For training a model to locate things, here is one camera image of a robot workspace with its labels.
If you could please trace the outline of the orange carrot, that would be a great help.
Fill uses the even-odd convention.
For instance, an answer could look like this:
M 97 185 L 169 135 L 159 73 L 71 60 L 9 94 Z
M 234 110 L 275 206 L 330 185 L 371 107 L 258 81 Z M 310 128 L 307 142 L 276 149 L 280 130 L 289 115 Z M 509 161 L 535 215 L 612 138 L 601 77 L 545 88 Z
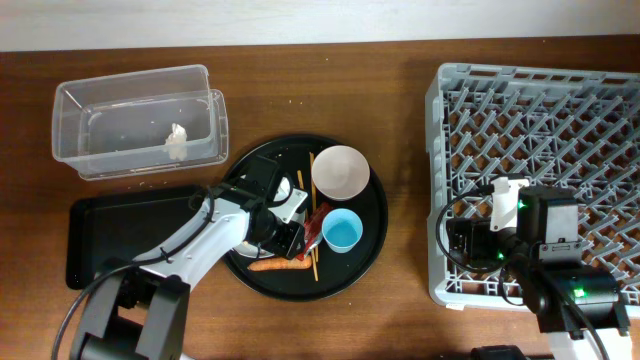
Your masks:
M 310 257 L 303 260 L 297 258 L 288 260 L 286 258 L 273 257 L 252 262 L 247 269 L 253 272 L 276 271 L 276 270 L 304 270 L 312 266 Z

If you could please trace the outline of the red snack wrapper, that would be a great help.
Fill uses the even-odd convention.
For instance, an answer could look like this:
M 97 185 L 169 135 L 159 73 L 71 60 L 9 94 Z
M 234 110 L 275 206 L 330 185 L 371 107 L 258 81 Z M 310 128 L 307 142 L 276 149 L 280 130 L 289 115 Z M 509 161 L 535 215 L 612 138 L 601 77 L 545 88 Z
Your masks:
M 297 260 L 302 261 L 309 253 L 310 248 L 316 242 L 316 238 L 321 234 L 322 223 L 324 218 L 328 215 L 333 207 L 328 203 L 322 203 L 311 215 L 311 217 L 305 221 L 305 248 L 302 253 L 296 256 Z

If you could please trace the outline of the blue cup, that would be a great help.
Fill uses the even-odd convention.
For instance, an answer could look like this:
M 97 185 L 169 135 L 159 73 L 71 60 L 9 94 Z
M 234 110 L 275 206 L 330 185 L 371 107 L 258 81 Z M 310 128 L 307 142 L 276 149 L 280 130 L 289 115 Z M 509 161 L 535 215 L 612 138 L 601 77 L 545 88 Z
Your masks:
M 352 210 L 330 211 L 322 222 L 321 233 L 329 248 L 339 254 L 351 251 L 363 236 L 360 217 Z

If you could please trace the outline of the pink bowl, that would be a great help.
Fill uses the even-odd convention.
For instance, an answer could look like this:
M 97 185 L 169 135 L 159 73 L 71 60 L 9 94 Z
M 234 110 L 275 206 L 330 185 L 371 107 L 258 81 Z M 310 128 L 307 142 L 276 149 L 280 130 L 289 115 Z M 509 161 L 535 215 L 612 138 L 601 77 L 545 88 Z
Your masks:
M 312 174 L 316 188 L 325 197 L 346 201 L 366 188 L 371 170 L 361 152 L 349 146 L 334 145 L 315 157 Z

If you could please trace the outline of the wooden chopstick long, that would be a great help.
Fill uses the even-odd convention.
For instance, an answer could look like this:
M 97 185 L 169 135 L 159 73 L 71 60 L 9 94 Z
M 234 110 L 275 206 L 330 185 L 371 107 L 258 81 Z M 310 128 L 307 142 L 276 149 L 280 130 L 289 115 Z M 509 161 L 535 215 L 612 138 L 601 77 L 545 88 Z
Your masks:
M 314 161 L 315 161 L 315 154 L 310 152 L 309 153 L 310 156 L 310 168 L 311 168 L 311 175 L 312 174 L 312 169 L 313 169 L 313 165 L 314 165 Z M 311 199 L 312 199 L 312 215 L 315 213 L 316 209 L 317 209 L 317 198 L 316 198 L 316 186 L 313 180 L 313 176 L 311 176 Z M 312 255 L 313 255 L 313 261 L 314 264 L 316 264 L 318 262 L 318 250 L 317 248 L 314 248 L 312 250 Z

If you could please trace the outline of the white tissue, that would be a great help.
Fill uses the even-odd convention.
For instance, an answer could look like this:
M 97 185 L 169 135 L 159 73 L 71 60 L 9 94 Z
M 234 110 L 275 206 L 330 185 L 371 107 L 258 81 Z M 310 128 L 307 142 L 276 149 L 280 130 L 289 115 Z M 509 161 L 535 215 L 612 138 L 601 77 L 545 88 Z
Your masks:
M 188 135 L 186 129 L 177 123 L 171 125 L 171 133 L 165 139 L 165 151 L 171 160 L 184 161 L 188 151 L 186 149 Z

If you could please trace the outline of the grey plate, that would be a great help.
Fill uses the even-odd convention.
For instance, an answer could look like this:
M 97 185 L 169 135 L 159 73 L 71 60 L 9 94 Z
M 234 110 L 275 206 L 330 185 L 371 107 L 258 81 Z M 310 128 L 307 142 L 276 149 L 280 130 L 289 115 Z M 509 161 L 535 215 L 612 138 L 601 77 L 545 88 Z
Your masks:
M 303 214 L 304 206 L 305 204 L 301 207 L 302 212 L 300 213 L 300 222 L 299 222 L 303 226 L 304 226 L 304 220 L 305 220 L 305 215 Z M 242 256 L 255 258 L 255 254 L 256 254 L 255 248 L 250 246 L 245 240 L 240 245 L 235 247 L 234 250 Z M 269 257 L 277 257 L 277 256 L 273 256 L 269 253 L 263 253 L 259 258 L 256 258 L 256 259 L 264 259 Z

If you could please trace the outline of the wooden chopstick short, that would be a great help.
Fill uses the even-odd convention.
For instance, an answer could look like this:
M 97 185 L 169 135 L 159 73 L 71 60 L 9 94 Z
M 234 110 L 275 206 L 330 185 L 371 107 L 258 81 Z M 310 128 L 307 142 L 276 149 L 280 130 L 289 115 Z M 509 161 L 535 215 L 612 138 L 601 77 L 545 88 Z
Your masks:
M 298 182 L 299 182 L 299 187 L 301 190 L 304 190 L 304 181 L 303 181 L 303 176 L 302 176 L 302 172 L 301 170 L 297 170 L 297 177 L 298 177 Z M 310 218 L 310 212 L 308 210 L 308 208 L 305 208 L 305 220 L 308 220 Z M 319 281 L 319 277 L 318 277 L 318 271 L 317 271 L 317 257 L 315 254 L 315 248 L 310 248 L 308 255 L 311 257 L 311 261 L 312 261 L 312 269 L 313 269 L 313 274 L 314 274 L 314 280 L 315 282 Z

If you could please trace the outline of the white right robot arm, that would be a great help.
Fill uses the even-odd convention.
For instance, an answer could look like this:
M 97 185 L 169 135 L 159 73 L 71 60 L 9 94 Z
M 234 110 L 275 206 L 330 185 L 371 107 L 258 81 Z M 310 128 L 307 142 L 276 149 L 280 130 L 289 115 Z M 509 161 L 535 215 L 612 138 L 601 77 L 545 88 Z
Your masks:
M 545 250 L 508 227 L 492 231 L 487 220 L 450 219 L 445 225 L 452 259 L 472 273 L 498 273 L 498 293 L 513 304 L 505 281 L 520 287 L 518 303 L 536 316 L 556 359 L 631 359 L 630 320 L 613 277 L 574 261 L 545 264 Z

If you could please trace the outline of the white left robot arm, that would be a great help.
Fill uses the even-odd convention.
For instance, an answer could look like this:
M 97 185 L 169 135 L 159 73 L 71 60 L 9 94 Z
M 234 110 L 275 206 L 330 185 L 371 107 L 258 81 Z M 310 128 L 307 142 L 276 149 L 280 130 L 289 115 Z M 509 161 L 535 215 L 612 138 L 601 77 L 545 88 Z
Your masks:
M 200 209 L 133 260 L 109 260 L 70 309 L 83 311 L 72 359 L 183 359 L 190 294 L 229 251 L 247 243 L 292 259 L 304 251 L 297 221 L 306 191 L 285 178 L 207 189 Z

